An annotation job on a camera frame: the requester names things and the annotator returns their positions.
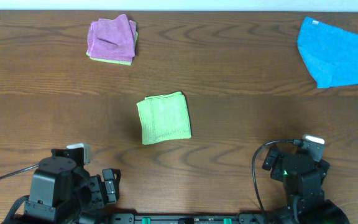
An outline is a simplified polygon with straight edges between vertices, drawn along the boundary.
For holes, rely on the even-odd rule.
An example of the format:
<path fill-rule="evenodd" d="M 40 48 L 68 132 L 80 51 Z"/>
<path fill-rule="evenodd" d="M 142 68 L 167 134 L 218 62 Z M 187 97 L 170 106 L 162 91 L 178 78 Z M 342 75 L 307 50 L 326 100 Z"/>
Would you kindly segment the green microfibre cloth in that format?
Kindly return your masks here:
<path fill-rule="evenodd" d="M 191 138 L 190 117 L 180 91 L 148 96 L 137 103 L 142 127 L 142 144 Z"/>

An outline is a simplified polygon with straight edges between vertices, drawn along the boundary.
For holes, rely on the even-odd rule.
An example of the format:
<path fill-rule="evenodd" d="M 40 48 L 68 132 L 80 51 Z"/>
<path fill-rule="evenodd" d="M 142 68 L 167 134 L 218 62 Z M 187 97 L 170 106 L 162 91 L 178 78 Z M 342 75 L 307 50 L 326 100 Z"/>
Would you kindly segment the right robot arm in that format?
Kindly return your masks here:
<path fill-rule="evenodd" d="M 349 224 L 346 214 L 324 197 L 322 184 L 330 164 L 315 149 L 299 147 L 296 153 L 268 150 L 262 168 L 283 183 L 287 205 L 268 213 L 265 223 Z"/>

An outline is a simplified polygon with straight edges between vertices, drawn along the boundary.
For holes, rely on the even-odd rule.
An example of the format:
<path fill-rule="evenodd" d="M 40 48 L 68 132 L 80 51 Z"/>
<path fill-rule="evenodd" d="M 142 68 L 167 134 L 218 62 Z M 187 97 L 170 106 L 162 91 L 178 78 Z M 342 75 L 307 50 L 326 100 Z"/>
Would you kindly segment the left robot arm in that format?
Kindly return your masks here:
<path fill-rule="evenodd" d="M 89 149 L 52 149 L 32 176 L 30 194 L 17 199 L 3 223 L 109 223 L 102 209 L 119 200 L 119 169 L 93 175 Z"/>

